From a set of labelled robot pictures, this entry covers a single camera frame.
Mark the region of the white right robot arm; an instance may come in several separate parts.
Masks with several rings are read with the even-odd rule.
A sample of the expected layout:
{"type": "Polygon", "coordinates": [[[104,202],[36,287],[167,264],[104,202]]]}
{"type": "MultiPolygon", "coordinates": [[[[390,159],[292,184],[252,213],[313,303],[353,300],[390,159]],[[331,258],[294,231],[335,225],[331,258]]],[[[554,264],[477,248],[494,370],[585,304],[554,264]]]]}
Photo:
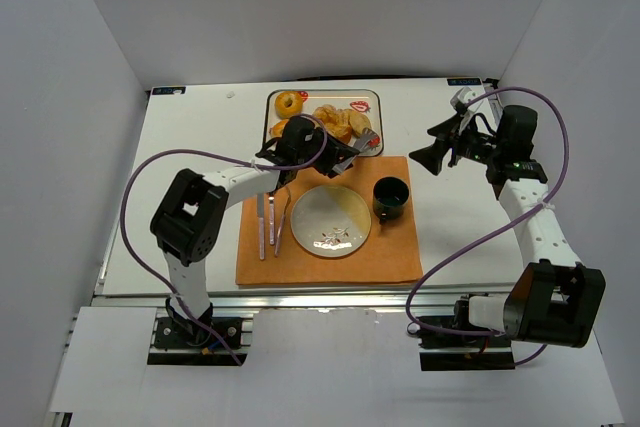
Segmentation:
{"type": "Polygon", "coordinates": [[[434,175],[446,155],[486,166],[486,177],[516,235],[524,270],[503,295],[471,294],[460,299],[448,327],[411,320],[444,335],[489,337],[571,348],[583,347],[591,333],[606,282],[572,250],[551,206],[553,190],[542,166],[531,157],[538,115],[529,107],[504,108],[495,132],[485,134],[466,107],[429,129],[434,143],[410,158],[434,175]]]}

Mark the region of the metal serving tongs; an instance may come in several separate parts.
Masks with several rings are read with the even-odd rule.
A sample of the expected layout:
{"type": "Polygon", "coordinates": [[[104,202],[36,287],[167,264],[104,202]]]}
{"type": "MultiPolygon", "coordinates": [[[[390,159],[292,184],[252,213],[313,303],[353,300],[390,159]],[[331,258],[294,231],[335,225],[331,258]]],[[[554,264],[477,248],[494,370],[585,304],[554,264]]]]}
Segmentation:
{"type": "Polygon", "coordinates": [[[355,141],[353,147],[360,151],[360,155],[375,150],[380,144],[379,135],[372,129],[365,129],[364,133],[355,141]]]}

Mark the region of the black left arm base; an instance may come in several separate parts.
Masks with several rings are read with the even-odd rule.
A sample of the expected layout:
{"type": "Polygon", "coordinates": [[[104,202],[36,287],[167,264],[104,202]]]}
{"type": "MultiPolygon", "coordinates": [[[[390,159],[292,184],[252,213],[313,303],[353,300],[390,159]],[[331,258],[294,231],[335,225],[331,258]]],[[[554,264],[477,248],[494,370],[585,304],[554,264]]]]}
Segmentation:
{"type": "Polygon", "coordinates": [[[249,320],[240,316],[217,316],[210,321],[216,332],[195,327],[192,335],[169,315],[154,323],[147,355],[149,366],[239,367],[249,346],[249,320]]]}

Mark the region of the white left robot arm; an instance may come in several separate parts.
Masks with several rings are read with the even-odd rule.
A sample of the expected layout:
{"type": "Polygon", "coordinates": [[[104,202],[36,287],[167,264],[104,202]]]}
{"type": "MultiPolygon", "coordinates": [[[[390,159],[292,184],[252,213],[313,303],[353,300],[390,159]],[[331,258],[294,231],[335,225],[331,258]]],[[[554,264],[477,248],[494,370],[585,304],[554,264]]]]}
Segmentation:
{"type": "Polygon", "coordinates": [[[265,211],[267,196],[295,180],[301,169],[313,168],[329,178],[340,175],[356,156],[378,143],[378,135],[366,127],[349,146],[318,119],[300,114],[248,163],[207,175],[179,171],[150,225],[175,290],[167,303],[169,317],[192,336],[211,325],[205,259],[216,244],[227,209],[247,199],[256,201],[259,254],[264,256],[266,222],[272,218],[265,211]]]}

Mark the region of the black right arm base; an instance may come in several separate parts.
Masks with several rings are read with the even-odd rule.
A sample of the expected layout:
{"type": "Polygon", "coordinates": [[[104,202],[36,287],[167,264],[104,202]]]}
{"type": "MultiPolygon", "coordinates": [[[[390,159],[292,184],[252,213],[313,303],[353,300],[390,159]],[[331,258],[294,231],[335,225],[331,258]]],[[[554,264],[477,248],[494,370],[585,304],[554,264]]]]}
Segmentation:
{"type": "MultiPolygon", "coordinates": [[[[419,316],[422,323],[452,330],[479,330],[469,322],[469,295],[462,296],[449,315],[419,316]]],[[[423,372],[506,371],[515,369],[511,341],[503,336],[449,335],[411,322],[407,334],[419,340],[423,372]]]]}

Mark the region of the oblong golden bread roll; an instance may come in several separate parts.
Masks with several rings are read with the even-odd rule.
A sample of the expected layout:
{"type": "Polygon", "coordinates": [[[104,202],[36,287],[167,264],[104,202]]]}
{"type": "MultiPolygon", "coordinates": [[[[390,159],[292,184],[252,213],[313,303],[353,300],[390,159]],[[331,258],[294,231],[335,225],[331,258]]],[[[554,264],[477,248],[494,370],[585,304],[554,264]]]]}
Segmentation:
{"type": "Polygon", "coordinates": [[[356,137],[360,137],[365,129],[371,129],[369,118],[364,113],[356,110],[349,111],[349,125],[356,137]]]}

